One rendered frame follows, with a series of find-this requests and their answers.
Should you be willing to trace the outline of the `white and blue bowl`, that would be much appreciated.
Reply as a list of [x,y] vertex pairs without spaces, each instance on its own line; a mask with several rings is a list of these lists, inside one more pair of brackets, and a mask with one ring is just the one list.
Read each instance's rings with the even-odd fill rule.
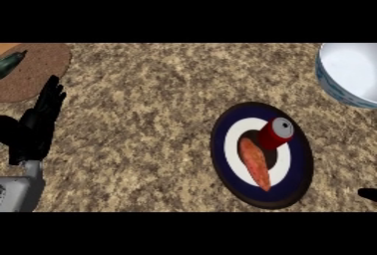
[[357,108],[377,109],[377,43],[323,43],[315,76],[336,101]]

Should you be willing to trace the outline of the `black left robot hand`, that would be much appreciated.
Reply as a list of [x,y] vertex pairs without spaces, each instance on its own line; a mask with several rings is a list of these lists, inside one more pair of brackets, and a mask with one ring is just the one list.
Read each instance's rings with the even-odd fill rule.
[[49,154],[55,122],[67,93],[59,78],[52,76],[43,87],[36,106],[19,121],[0,115],[0,143],[9,146],[9,164],[43,160]]

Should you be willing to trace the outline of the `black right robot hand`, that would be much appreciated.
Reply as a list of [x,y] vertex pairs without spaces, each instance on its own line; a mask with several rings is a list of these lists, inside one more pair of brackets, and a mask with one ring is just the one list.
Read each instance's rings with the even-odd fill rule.
[[371,201],[377,202],[377,189],[376,188],[360,188],[358,195]]

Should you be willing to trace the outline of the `dark blue and white plate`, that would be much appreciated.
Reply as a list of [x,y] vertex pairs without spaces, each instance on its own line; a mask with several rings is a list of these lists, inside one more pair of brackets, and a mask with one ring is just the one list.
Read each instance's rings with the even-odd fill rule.
[[302,198],[314,174],[305,133],[290,116],[263,103],[243,103],[221,115],[210,155],[219,178],[250,205],[280,209]]

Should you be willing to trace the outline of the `orange sweet potato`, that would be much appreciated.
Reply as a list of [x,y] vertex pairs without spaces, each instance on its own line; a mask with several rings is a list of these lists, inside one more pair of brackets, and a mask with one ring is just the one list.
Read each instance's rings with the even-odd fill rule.
[[238,151],[249,174],[262,190],[268,191],[271,181],[263,152],[247,137],[240,140]]

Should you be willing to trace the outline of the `red can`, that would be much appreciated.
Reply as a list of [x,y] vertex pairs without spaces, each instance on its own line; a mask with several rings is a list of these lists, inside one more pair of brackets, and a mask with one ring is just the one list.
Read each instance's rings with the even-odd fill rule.
[[275,118],[259,131],[258,140],[265,149],[277,149],[290,142],[294,135],[293,123],[286,118]]

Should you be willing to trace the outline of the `dark green cucumber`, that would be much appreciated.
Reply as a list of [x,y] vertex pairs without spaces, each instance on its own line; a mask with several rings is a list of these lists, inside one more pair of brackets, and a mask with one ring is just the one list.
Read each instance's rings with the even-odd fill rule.
[[15,52],[0,59],[0,80],[11,74],[27,55],[27,51]]

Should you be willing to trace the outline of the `round brown cork placemat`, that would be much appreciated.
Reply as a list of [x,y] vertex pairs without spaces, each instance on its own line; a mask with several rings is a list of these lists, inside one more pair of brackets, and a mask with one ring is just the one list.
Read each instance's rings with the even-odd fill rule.
[[0,80],[0,103],[33,99],[42,92],[52,75],[62,77],[71,62],[71,50],[64,43],[19,43],[0,58],[27,51],[25,58]]

